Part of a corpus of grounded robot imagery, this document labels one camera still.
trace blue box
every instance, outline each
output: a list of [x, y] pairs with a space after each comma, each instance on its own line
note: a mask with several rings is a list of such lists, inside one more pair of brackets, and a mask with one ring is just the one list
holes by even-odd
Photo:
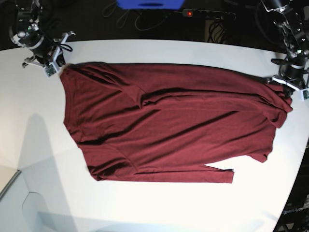
[[180, 9], [184, 0], [117, 0], [122, 9]]

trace t-shirt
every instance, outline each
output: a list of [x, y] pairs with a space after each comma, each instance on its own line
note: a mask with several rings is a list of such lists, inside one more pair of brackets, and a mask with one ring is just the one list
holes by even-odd
[[96, 180], [231, 183], [205, 164], [264, 162], [292, 111], [283, 87], [197, 65], [70, 65], [64, 124]]

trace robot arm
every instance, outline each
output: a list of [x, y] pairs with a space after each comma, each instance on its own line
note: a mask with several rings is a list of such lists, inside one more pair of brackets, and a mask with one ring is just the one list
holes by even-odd
[[15, 3], [17, 17], [15, 26], [10, 29], [11, 40], [33, 52], [32, 57], [24, 60], [23, 67], [36, 65], [43, 68], [48, 77], [55, 74], [65, 64], [63, 50], [72, 51], [64, 43], [75, 33], [64, 33], [56, 42], [40, 25], [40, 16], [44, 11], [40, 0], [16, 0]]
[[299, 20], [298, 14], [290, 5], [290, 0], [261, 0], [266, 11], [275, 11], [283, 17], [281, 22], [275, 22], [284, 36], [287, 50], [285, 60], [273, 59], [272, 62], [280, 65], [279, 74], [271, 78], [290, 87], [293, 91], [300, 91], [302, 100], [309, 98], [308, 81], [304, 80], [305, 65], [309, 58], [309, 37]]

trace cable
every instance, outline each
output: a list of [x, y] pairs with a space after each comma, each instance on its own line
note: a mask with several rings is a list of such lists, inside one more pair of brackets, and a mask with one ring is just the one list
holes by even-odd
[[112, 14], [115, 13], [117, 8], [117, 2], [113, 2], [111, 4], [109, 4], [108, 6], [106, 6], [102, 11], [101, 11], [101, 15], [103, 18], [109, 18], [112, 16]]
[[139, 31], [148, 31], [148, 30], [152, 30], [152, 29], [154, 29], [154, 28], [159, 27], [162, 23], [164, 23], [164, 22], [167, 20], [167, 18], [168, 18], [169, 16], [170, 16], [170, 14], [167, 15], [167, 16], [165, 16], [164, 19], [163, 19], [162, 21], [160, 21], [159, 23], [157, 23], [156, 25], [154, 25], [154, 26], [152, 26], [152, 27], [145, 28], [145, 29], [140, 29], [140, 28], [137, 26], [137, 22], [138, 22], [138, 20], [140, 19], [140, 15], [139, 15], [139, 16], [136, 18], [134, 25], [135, 25], [136, 30], [139, 30]]
[[126, 10], [126, 12], [117, 20], [117, 22], [116, 22], [117, 28], [122, 29], [126, 25], [126, 22], [127, 22], [127, 19], [129, 17], [130, 12], [131, 12], [130, 10]]
[[212, 37], [212, 34], [214, 33], [214, 31], [218, 28], [218, 27], [221, 27], [223, 28], [221, 25], [220, 25], [220, 22], [217, 22], [217, 21], [214, 21], [210, 26], [209, 26], [209, 37], [207, 39], [207, 42], [209, 43], [210, 41], [212, 43], [215, 43], [215, 40], [214, 38]]
[[[103, 18], [109, 18], [115, 13], [116, 9], [117, 9], [117, 2], [115, 1], [115, 2], [107, 5], [101, 11], [101, 15], [102, 15]], [[122, 29], [126, 25], [126, 22], [127, 22], [127, 19], [129, 17], [130, 12], [131, 12], [131, 10], [126, 10], [125, 13], [117, 20], [116, 27], [118, 29]]]
[[221, 44], [227, 43], [227, 40], [229, 39], [229, 36], [230, 36], [230, 35], [229, 35], [227, 32], [225, 32], [225, 33], [223, 34], [223, 36], [221, 37], [220, 43], [221, 43]]
[[222, 44], [221, 39], [222, 39], [222, 37], [223, 37], [223, 35], [224, 35], [225, 33], [226, 33], [225, 30], [222, 30], [222, 32], [220, 33], [220, 35], [219, 35], [219, 37], [218, 37], [218, 39], [217, 39], [217, 41], [216, 41], [218, 44]]
[[60, 47], [60, 49], [66, 50], [68, 52], [72, 52], [73, 48], [67, 44], [64, 43], [56, 43], [53, 39], [49, 37], [43, 30], [40, 30], [40, 32], [51, 42], [54, 46]]
[[220, 37], [222, 37], [223, 36], [223, 34], [225, 33], [225, 29], [224, 29], [224, 27], [222, 27], [222, 25], [221, 24], [219, 24], [219, 26], [221, 27], [221, 29], [219, 30], [219, 31], [217, 31], [217, 33], [214, 35], [214, 37], [213, 37], [213, 39], [214, 39], [214, 41], [215, 41], [215, 43], [219, 43], [219, 39], [220, 39]]

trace power strip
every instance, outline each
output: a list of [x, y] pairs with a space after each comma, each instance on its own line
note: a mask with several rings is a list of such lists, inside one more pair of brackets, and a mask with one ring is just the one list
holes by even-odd
[[224, 11], [208, 11], [208, 10], [195, 10], [195, 9], [183, 9], [184, 17], [199, 17], [204, 19], [218, 19], [218, 20], [236, 20], [236, 14]]

